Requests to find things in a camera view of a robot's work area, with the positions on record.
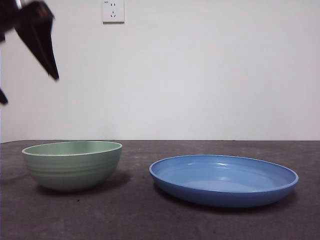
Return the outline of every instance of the wall socket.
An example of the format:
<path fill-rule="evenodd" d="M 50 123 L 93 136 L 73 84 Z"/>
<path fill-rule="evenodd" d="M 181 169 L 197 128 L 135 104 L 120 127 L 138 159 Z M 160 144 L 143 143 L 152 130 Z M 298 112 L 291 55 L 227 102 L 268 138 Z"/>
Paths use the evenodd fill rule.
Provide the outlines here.
<path fill-rule="evenodd" d="M 125 22 L 125 0 L 103 0 L 102 21 L 107 23 Z"/>

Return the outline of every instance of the green bowl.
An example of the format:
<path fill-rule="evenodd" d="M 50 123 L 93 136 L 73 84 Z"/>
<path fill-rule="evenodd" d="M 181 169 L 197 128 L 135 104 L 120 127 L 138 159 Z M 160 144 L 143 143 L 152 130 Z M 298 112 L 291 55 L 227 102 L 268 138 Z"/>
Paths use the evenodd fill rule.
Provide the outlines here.
<path fill-rule="evenodd" d="M 115 171 L 121 151 L 116 142 L 69 141 L 27 147 L 22 155 L 39 185 L 74 192 L 105 181 Z"/>

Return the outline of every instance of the bowl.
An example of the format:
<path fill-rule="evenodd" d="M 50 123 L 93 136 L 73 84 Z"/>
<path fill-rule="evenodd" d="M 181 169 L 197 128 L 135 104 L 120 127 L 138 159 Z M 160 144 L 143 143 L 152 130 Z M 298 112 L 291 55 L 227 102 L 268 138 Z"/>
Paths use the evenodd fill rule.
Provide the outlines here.
<path fill-rule="evenodd" d="M 154 162 L 149 171 L 165 192 L 188 202 L 223 208 L 275 203 L 291 193 L 298 175 L 268 161 L 226 155 L 185 155 Z"/>
<path fill-rule="evenodd" d="M 91 188 L 116 169 L 122 145 L 110 141 L 68 141 L 22 150 L 26 167 L 39 185 L 62 192 Z"/>

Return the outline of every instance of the dark tabletop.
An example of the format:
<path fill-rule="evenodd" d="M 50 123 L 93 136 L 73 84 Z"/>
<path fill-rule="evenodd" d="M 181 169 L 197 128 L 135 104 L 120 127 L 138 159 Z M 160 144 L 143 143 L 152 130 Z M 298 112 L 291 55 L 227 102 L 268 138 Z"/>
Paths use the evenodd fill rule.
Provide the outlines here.
<path fill-rule="evenodd" d="M 40 187 L 21 150 L 58 141 L 1 143 L 2 240 L 319 240 L 320 141 L 119 140 L 122 155 L 102 185 L 78 193 Z M 149 165 L 188 154 L 261 159 L 294 170 L 295 191 L 255 208 L 187 203 L 154 185 Z"/>

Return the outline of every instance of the blue plate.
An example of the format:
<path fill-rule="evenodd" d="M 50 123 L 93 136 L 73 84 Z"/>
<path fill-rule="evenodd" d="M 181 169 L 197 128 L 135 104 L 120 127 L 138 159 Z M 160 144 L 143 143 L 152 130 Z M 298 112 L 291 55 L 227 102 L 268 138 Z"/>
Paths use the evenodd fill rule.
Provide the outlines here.
<path fill-rule="evenodd" d="M 299 179 L 275 163 L 224 155 L 169 157 L 154 162 L 149 171 L 162 190 L 179 199 L 224 208 L 277 202 L 294 190 Z"/>

